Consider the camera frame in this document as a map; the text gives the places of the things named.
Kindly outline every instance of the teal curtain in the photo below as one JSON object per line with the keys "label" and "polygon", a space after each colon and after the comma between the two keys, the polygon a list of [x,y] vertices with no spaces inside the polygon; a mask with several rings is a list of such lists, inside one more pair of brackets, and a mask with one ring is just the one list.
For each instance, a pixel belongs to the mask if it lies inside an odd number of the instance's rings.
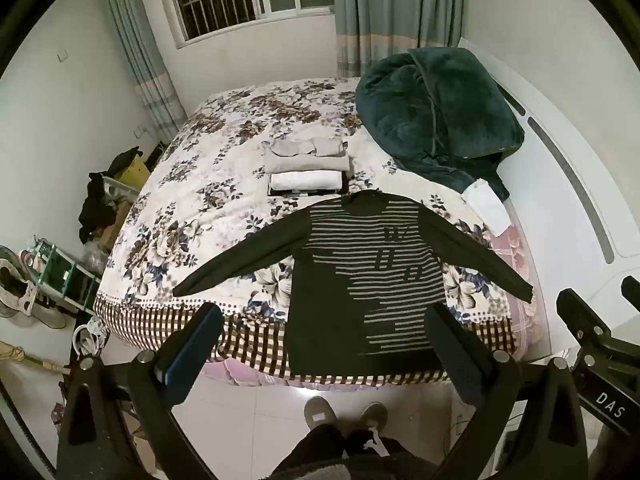
{"label": "teal curtain", "polygon": [[162,61],[144,3],[142,0],[103,1],[135,81],[136,93],[149,111],[160,139],[168,144],[187,116]]}
{"label": "teal curtain", "polygon": [[456,46],[463,0],[335,0],[338,74],[419,46]]}

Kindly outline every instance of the floral blanket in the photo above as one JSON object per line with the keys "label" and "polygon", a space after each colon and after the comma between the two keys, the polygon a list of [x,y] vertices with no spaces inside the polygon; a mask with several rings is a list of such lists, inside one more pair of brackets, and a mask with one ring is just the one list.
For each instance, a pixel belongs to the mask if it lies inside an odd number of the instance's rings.
{"label": "floral blanket", "polygon": [[[379,188],[421,201],[490,247],[487,229],[458,193],[399,170],[372,140],[355,111],[357,82],[272,83],[224,92],[201,105],[151,174],[114,245],[95,305],[106,325],[133,345],[157,348],[210,301],[225,315],[215,358],[234,357],[286,376],[282,341],[292,258],[186,298],[173,298],[171,292],[198,266],[245,237],[332,197],[267,196],[264,140],[338,137],[347,143],[352,161],[350,192]],[[443,277],[456,318],[492,347],[515,351],[513,298],[472,269],[444,264]],[[356,382],[371,382],[361,379]]]}

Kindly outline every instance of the window sill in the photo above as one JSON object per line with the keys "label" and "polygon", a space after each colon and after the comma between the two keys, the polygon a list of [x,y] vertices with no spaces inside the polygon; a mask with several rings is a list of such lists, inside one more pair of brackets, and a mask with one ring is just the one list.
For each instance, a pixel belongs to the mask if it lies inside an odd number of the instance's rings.
{"label": "window sill", "polygon": [[231,27],[214,30],[213,32],[208,32],[207,34],[203,34],[202,36],[198,36],[197,38],[193,38],[192,40],[177,41],[175,47],[183,48],[185,46],[198,43],[199,41],[208,40],[209,38],[219,36],[220,34],[239,30],[240,28],[261,25],[263,23],[280,22],[281,20],[291,20],[293,18],[307,18],[309,16],[328,16],[330,14],[333,14],[333,11],[329,7],[318,7],[317,9],[303,10],[302,12],[297,12],[295,9],[281,10],[279,12],[272,12],[271,15],[266,18],[259,18],[258,20],[253,20],[252,22],[239,23],[238,25],[232,25]]}

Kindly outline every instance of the window frame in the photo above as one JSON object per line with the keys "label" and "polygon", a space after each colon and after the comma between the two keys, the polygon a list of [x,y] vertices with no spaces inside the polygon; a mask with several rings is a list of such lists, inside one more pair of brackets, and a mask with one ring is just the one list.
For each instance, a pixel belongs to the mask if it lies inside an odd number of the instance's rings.
{"label": "window frame", "polygon": [[244,27],[259,25],[261,23],[276,22],[279,20],[288,20],[291,18],[302,18],[305,16],[323,16],[333,13],[333,6],[309,7],[303,9],[300,4],[300,0],[294,0],[294,2],[296,4],[295,9],[276,10],[275,12],[271,12],[270,0],[262,0],[262,6],[260,5],[260,0],[252,0],[252,4],[254,5],[254,13],[256,16],[255,20],[245,23],[238,23],[237,25],[231,25],[229,27],[219,28],[218,30],[212,30],[211,32],[206,32],[205,34],[201,34],[200,36],[191,38],[190,40],[187,39],[187,30],[184,26],[184,19],[180,10],[179,1],[162,0],[162,6],[164,7],[164,13],[167,17],[167,20],[169,21],[169,28],[171,30],[172,36],[174,37],[175,46],[176,48],[182,48],[184,46],[197,43],[198,41],[213,38],[214,36],[218,36],[226,32],[231,32],[233,30],[238,30]]}

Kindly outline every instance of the sweater sleeve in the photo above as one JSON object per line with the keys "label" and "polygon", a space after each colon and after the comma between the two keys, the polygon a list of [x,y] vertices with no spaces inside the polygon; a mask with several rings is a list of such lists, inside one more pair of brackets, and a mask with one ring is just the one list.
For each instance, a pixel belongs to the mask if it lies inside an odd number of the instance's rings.
{"label": "sweater sleeve", "polygon": [[227,249],[196,269],[174,288],[174,297],[196,294],[229,278],[276,264],[302,247],[309,233],[306,209],[291,213]]}
{"label": "sweater sleeve", "polygon": [[475,269],[516,298],[531,302],[533,287],[492,250],[482,247],[425,206],[420,208],[418,223],[420,236],[441,260]]}

